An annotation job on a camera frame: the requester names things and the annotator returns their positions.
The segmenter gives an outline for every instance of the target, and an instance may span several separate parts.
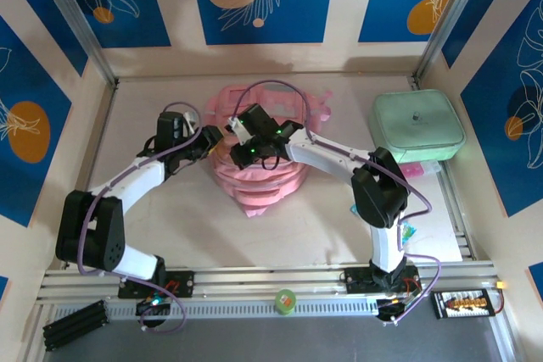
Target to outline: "mint green box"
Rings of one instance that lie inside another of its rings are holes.
[[[466,142],[451,102],[437,89],[379,95],[369,127],[375,146],[388,149],[398,163],[448,160]]]

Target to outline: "green tape roll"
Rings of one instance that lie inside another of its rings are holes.
[[[296,306],[296,294],[288,289],[283,289],[275,296],[275,307],[280,315],[289,315]]]

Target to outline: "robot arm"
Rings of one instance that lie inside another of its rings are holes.
[[[159,160],[149,161],[188,140],[182,131],[181,114],[164,112],[160,115],[154,149],[145,149],[132,163],[138,171],[126,177],[124,173],[90,192],[73,191],[65,200],[56,255],[67,262],[76,262],[81,228],[91,203],[104,187],[113,185],[98,201],[92,213],[96,228],[88,230],[83,248],[83,264],[112,271],[122,276],[136,277],[163,286],[164,260],[126,245],[124,214],[141,197],[175,174],[181,163],[204,159],[222,139],[214,126],[205,126],[190,145]],[[264,109],[252,105],[231,121],[229,128],[239,139],[231,151],[233,162],[244,169],[260,159],[280,157],[304,163],[325,171],[351,184],[358,213],[371,228],[371,279],[375,291],[388,291],[406,266],[403,251],[398,248],[398,219],[406,208],[407,190],[392,178],[353,160],[355,156],[368,159],[403,178],[400,168],[387,150],[374,153],[348,148],[323,137],[308,133],[301,124],[286,121],[281,126]],[[343,152],[352,154],[346,157]]]
[[[99,270],[135,277],[163,286],[165,264],[160,256],[141,252],[125,242],[124,215],[132,205],[155,187],[174,175],[183,164],[204,159],[223,138],[215,126],[205,126],[199,136],[184,148],[153,160],[157,154],[187,142],[193,131],[190,121],[176,112],[163,112],[158,120],[157,134],[146,143],[131,166],[90,192],[73,191],[64,202],[57,239],[56,256],[75,263],[84,219],[96,196],[109,189],[92,213],[96,227],[87,231],[83,248],[83,264]],[[154,140],[154,148],[149,148]],[[127,176],[127,170],[137,167]]]
[[[373,280],[383,288],[393,285],[406,265],[404,253],[398,247],[398,220],[406,208],[408,191],[385,174],[354,160],[354,157],[370,160],[403,179],[390,152],[378,148],[369,153],[342,146],[289,120],[280,126],[257,104],[233,118],[228,130],[240,140],[231,152],[240,169],[278,156],[308,164],[350,184],[358,213],[371,230]]]

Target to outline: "pink cloth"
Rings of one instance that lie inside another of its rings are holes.
[[[247,88],[245,85],[227,86],[206,104],[204,123],[224,128],[232,116],[239,97]],[[310,130],[319,132],[321,124],[330,118],[330,108],[326,101],[332,96],[330,91],[317,98],[306,93],[311,106]],[[245,95],[239,113],[249,105],[258,103],[280,125],[285,120],[304,123],[305,106],[302,98],[285,86],[262,84],[255,86]],[[240,170],[230,159],[230,148],[238,142],[235,136],[225,136],[224,140],[210,155],[217,183],[236,199],[248,217],[263,214],[267,207],[296,191],[307,177],[309,168],[305,164],[292,163],[281,159],[275,170],[264,170],[260,163]],[[266,161],[266,167],[275,164],[275,158]]]

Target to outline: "white floor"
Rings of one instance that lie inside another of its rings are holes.
[[[410,89],[404,76],[341,74],[280,75],[302,89],[334,96],[332,118],[322,135],[356,148],[373,149],[367,129],[372,100],[380,93]],[[122,81],[92,177],[106,182],[131,163],[155,133],[162,108],[186,101],[202,109],[209,97],[231,84],[258,76],[185,77],[160,81]],[[435,175],[414,179],[434,212],[412,223],[417,233],[412,253],[460,261],[455,233]],[[196,164],[156,188],[126,215],[126,239],[135,248],[165,258],[168,266],[279,266],[366,263],[371,256],[369,229],[351,212],[350,187],[313,170],[295,194],[248,219],[213,181],[210,167]],[[423,208],[410,196],[408,211]]]

